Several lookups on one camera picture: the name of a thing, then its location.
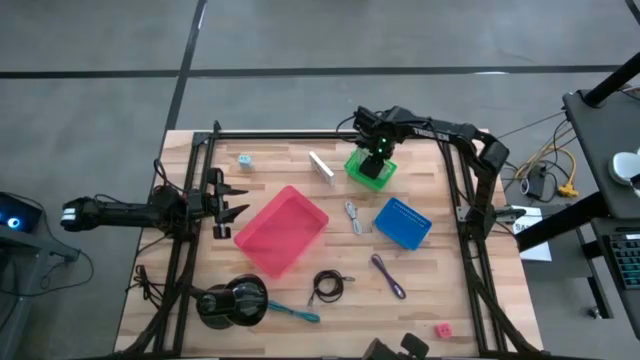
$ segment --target blue light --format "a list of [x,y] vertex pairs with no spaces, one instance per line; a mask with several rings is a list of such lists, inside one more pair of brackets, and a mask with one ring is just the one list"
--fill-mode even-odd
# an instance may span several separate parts
[[9,221],[7,221],[7,225],[12,229],[17,229],[20,226],[20,219],[10,218]]

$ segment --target small blue cube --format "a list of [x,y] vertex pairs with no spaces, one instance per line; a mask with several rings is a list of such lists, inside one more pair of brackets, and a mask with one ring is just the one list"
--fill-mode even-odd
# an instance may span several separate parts
[[242,170],[251,170],[253,169],[253,162],[251,161],[251,156],[249,155],[240,155],[238,156],[238,165]]

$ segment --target small red cube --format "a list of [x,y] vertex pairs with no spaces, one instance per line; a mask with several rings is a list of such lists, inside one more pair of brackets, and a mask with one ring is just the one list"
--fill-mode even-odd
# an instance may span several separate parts
[[448,339],[453,335],[453,331],[451,331],[449,323],[443,323],[436,325],[436,334],[438,334],[441,339]]

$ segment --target keyboard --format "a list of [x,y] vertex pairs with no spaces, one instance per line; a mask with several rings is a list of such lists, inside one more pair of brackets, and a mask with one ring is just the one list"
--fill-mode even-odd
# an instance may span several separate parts
[[625,290],[640,289],[640,234],[615,234],[605,241],[617,263],[616,275]]

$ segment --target green object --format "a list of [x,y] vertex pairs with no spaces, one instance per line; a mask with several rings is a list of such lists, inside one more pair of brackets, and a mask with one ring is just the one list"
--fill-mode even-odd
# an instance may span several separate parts
[[384,167],[380,171],[377,179],[371,179],[370,177],[362,174],[360,172],[360,164],[364,161],[364,159],[369,156],[369,152],[365,149],[357,148],[349,157],[349,160],[344,164],[344,169],[347,171],[347,174],[352,178],[358,180],[359,182],[366,185],[368,188],[373,189],[375,191],[382,190],[382,188],[387,184],[391,175],[396,171],[398,165],[394,164],[391,160],[385,160]]

